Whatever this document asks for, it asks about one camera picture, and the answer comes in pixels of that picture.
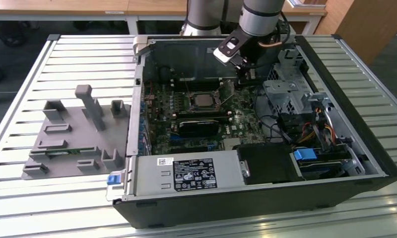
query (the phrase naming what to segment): floor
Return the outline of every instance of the floor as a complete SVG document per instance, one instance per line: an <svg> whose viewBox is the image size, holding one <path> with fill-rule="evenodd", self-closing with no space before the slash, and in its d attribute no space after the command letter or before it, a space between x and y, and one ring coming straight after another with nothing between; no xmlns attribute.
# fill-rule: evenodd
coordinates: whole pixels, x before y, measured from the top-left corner
<svg viewBox="0 0 397 238"><path fill-rule="evenodd" d="M19 48L7 47L0 41L0 66L5 78L0 82L0 92L16 92L29 73L49 34L125 34L124 26L109 22L96 22L80 32L71 22L40 22L37 29L24 29L28 43ZM371 69L397 97L397 36L380 53ZM0 94L0 122L12 103L15 93Z"/></svg>

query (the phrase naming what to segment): warning label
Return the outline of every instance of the warning label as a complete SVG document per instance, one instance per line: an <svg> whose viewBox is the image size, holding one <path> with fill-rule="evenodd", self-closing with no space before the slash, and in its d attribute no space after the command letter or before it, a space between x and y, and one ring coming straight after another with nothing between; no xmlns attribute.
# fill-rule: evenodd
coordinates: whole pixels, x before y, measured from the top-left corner
<svg viewBox="0 0 397 238"><path fill-rule="evenodd" d="M177 192L217 188L213 159L173 161Z"/></svg>

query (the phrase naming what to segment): aluminum frame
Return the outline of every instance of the aluminum frame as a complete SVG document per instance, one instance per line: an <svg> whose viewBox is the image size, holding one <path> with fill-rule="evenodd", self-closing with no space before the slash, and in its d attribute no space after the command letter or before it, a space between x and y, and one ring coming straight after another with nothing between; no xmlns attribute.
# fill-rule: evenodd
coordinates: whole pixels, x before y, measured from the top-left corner
<svg viewBox="0 0 397 238"><path fill-rule="evenodd" d="M129 36L63 36L61 38L128 38ZM377 139L388 150L397 164L397 103L391 98L391 92L383 90L383 85L371 76L364 74L353 56L332 36L308 36L323 62L336 81L349 97L357 111L371 127ZM219 222L189 224L164 229L136 230L127 223L117 211L105 200L107 176L84 176L63 179L43 179L23 181L15 179L20 170L17 163L25 161L29 136L15 140L15 135L35 135L40 128L36 121L41 120L43 102L32 100L27 95L32 89L45 89L59 85L55 73L43 73L40 65L51 58L64 55L80 57L77 54L89 54L88 57L100 58L99 52L133 55L131 49L120 50L79 50L55 51L43 48L43 56L37 59L33 70L24 82L24 87L16 96L15 102L0 124L0 143L17 145L17 150L0 150L0 237L161 237L183 236L199 237L380 237L397 236L397 182L379 191L363 193L339 204L333 208L305 212L291 212L268 216L249 217ZM121 85L133 78L133 71L117 70L112 72L71 72L61 73L67 81L87 80L100 82L100 79L117 79L115 84ZM316 87L323 90L315 75L311 75ZM100 90L103 98L120 96L115 87ZM73 99L63 100L76 104Z"/></svg>

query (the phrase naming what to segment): white label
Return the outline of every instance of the white label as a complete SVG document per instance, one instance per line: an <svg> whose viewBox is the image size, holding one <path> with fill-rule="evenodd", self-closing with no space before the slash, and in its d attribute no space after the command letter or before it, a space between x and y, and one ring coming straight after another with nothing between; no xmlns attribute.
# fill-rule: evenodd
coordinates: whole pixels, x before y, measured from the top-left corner
<svg viewBox="0 0 397 238"><path fill-rule="evenodd" d="M173 158L157 158L157 165L172 165Z"/></svg>
<svg viewBox="0 0 397 238"><path fill-rule="evenodd" d="M124 11L105 11L105 14L125 14Z"/></svg>

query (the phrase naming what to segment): slatted metal table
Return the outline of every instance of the slatted metal table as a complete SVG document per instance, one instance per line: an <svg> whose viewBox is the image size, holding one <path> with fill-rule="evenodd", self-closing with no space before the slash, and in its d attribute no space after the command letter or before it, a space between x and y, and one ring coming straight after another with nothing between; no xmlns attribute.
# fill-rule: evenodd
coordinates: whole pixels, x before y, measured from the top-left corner
<svg viewBox="0 0 397 238"><path fill-rule="evenodd" d="M307 39L397 163L397 99L341 40ZM47 41L0 124L0 237L397 236L397 182L333 208L136 230L105 199L107 175L21 180L45 118L45 100L63 99L67 107L80 106L75 88L91 84L101 105L115 99L131 102L132 41L128 35L61 36ZM324 91L317 76L311 77Z"/></svg>

